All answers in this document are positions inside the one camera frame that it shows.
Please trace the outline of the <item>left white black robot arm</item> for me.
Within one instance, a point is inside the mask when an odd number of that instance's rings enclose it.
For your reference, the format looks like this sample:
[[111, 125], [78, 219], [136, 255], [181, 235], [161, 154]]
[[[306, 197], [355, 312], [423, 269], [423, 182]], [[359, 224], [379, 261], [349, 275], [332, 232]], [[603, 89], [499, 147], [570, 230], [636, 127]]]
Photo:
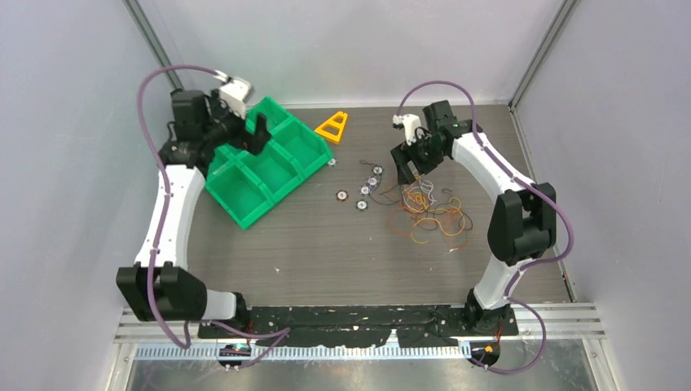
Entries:
[[174, 90], [170, 98], [169, 137], [153, 149], [158, 184], [152, 219], [134, 264], [119, 268], [116, 285], [142, 322], [218, 320], [228, 336], [243, 336], [250, 324], [244, 298], [209, 289], [188, 272], [187, 245], [217, 148], [260, 154], [271, 138], [266, 117], [259, 116], [257, 133], [249, 131], [246, 95], [221, 88]]

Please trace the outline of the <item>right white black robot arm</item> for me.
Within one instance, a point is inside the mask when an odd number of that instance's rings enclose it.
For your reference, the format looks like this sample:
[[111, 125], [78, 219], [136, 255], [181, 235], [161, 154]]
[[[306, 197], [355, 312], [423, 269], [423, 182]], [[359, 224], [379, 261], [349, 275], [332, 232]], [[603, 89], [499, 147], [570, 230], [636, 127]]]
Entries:
[[467, 329], [486, 334], [506, 318], [513, 288], [528, 265], [556, 242], [556, 191], [515, 170], [475, 118], [459, 120], [448, 101], [431, 103], [423, 114], [392, 119], [392, 126], [404, 133], [403, 142], [390, 151], [398, 184], [410, 185], [450, 159], [465, 167], [494, 203], [486, 233], [491, 258], [460, 312]]

